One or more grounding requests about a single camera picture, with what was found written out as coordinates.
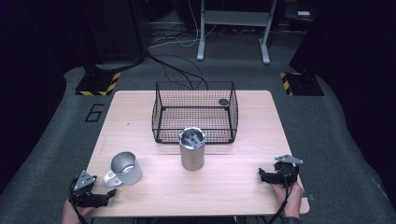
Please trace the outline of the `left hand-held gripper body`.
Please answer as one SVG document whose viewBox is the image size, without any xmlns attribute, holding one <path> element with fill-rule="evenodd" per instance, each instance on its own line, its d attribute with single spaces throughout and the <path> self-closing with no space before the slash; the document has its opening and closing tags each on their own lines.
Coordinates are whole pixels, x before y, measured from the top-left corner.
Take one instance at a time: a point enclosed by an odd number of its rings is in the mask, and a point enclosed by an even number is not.
<svg viewBox="0 0 396 224">
<path fill-rule="evenodd" d="M 106 200 L 105 194 L 92 193 L 95 182 L 96 175 L 82 171 L 70 182 L 68 201 L 75 207 L 93 207 L 94 201 Z"/>
</svg>

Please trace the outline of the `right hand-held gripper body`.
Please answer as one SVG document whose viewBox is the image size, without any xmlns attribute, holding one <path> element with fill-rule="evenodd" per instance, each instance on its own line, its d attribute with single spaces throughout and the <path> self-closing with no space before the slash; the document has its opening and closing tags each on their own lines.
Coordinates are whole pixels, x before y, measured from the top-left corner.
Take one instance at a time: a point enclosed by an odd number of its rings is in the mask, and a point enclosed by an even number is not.
<svg viewBox="0 0 396 224">
<path fill-rule="evenodd" d="M 294 184 L 300 172 L 300 165 L 302 165 L 304 161 L 291 155 L 275 157 L 275 160 L 276 183 L 284 187 L 289 187 Z"/>
</svg>

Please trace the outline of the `silver metal mug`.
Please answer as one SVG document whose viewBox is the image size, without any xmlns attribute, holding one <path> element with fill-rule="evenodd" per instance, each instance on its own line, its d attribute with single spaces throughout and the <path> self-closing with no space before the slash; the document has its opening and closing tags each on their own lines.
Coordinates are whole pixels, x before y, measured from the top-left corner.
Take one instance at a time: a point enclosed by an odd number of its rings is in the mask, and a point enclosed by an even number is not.
<svg viewBox="0 0 396 224">
<path fill-rule="evenodd" d="M 134 153 L 125 151 L 117 154 L 110 163 L 110 170 L 104 176 L 104 183 L 108 187 L 121 184 L 133 185 L 139 181 L 142 170 Z"/>
</svg>

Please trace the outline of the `black wire mesh basket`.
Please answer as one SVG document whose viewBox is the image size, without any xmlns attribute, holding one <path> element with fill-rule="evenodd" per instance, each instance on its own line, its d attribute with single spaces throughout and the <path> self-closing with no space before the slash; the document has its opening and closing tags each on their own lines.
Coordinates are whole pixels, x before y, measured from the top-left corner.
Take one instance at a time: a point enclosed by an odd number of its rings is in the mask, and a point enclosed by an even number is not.
<svg viewBox="0 0 396 224">
<path fill-rule="evenodd" d="M 196 127 L 208 144 L 231 144 L 238 127 L 238 103 L 232 81 L 159 81 L 151 129 L 162 144 L 178 142 L 180 133 Z M 220 105 L 220 99 L 229 104 Z"/>
</svg>

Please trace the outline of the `tall silver metal canister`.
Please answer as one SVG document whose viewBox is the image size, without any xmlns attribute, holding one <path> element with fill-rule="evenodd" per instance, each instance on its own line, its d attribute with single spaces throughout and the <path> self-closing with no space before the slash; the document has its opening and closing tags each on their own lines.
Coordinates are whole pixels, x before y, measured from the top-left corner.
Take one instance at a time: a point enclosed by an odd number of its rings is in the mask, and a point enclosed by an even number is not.
<svg viewBox="0 0 396 224">
<path fill-rule="evenodd" d="M 205 163 L 205 134 L 196 127 L 184 129 L 179 135 L 181 164 L 188 171 L 198 171 Z"/>
</svg>

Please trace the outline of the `person's left hand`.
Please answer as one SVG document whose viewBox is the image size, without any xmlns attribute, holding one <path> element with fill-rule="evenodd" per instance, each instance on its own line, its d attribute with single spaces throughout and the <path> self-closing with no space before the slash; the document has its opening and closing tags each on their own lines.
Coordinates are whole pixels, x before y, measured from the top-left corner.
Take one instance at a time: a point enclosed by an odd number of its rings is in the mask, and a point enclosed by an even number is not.
<svg viewBox="0 0 396 224">
<path fill-rule="evenodd" d="M 86 217 L 91 210 L 92 207 L 78 207 L 78 211 L 83 217 Z M 68 200 L 64 201 L 61 224 L 81 224 L 78 219 L 78 214 Z"/>
</svg>

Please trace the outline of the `person's right hand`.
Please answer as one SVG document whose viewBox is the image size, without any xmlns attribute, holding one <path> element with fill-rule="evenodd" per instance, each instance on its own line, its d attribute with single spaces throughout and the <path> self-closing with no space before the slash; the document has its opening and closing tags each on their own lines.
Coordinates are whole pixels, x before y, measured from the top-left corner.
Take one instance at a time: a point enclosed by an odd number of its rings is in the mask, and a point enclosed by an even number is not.
<svg viewBox="0 0 396 224">
<path fill-rule="evenodd" d="M 286 191 L 285 188 L 279 185 L 271 184 L 270 187 L 276 194 L 279 204 L 287 201 L 281 215 L 283 217 L 300 217 L 300 208 L 302 204 L 303 189 L 298 183 L 294 183 L 293 186 Z"/>
</svg>

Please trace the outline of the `dark curtain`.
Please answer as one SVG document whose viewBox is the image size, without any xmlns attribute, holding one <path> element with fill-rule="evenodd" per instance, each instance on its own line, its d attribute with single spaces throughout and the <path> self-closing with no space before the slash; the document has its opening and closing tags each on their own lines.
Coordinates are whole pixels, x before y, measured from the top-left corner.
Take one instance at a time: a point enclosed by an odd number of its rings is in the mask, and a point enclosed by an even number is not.
<svg viewBox="0 0 396 224">
<path fill-rule="evenodd" d="M 65 80 L 27 3 L 0 0 L 0 194 L 35 148 Z"/>
<path fill-rule="evenodd" d="M 326 0 L 290 66 L 331 87 L 396 209 L 396 0 Z"/>
</svg>

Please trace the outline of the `black yellow striped base plate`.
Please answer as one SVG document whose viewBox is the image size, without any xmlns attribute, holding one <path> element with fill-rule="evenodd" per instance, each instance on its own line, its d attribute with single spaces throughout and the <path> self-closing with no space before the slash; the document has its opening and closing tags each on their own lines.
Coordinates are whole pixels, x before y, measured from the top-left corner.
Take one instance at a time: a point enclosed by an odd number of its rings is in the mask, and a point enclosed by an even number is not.
<svg viewBox="0 0 396 224">
<path fill-rule="evenodd" d="M 286 94 L 289 96 L 323 96 L 324 92 L 314 77 L 300 73 L 280 73 Z"/>
<path fill-rule="evenodd" d="M 110 95 L 120 78 L 120 73 L 104 73 L 96 76 L 84 75 L 78 83 L 75 95 Z"/>
</svg>

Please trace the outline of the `grey metal desk frame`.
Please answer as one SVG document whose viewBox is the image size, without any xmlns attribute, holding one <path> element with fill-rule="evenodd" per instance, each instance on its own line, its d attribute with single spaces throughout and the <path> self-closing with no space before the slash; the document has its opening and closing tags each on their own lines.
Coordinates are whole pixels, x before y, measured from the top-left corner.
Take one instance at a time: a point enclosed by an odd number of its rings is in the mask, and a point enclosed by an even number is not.
<svg viewBox="0 0 396 224">
<path fill-rule="evenodd" d="M 197 61 L 201 62 L 205 58 L 205 27 L 208 24 L 238 25 L 264 28 L 264 33 L 259 43 L 262 53 L 262 62 L 268 65 L 270 63 L 270 57 L 267 48 L 267 39 L 271 30 L 277 4 L 277 0 L 270 1 L 271 6 L 268 12 L 246 12 L 209 10 L 205 8 L 205 0 L 201 0 L 200 38 L 196 56 Z"/>
</svg>

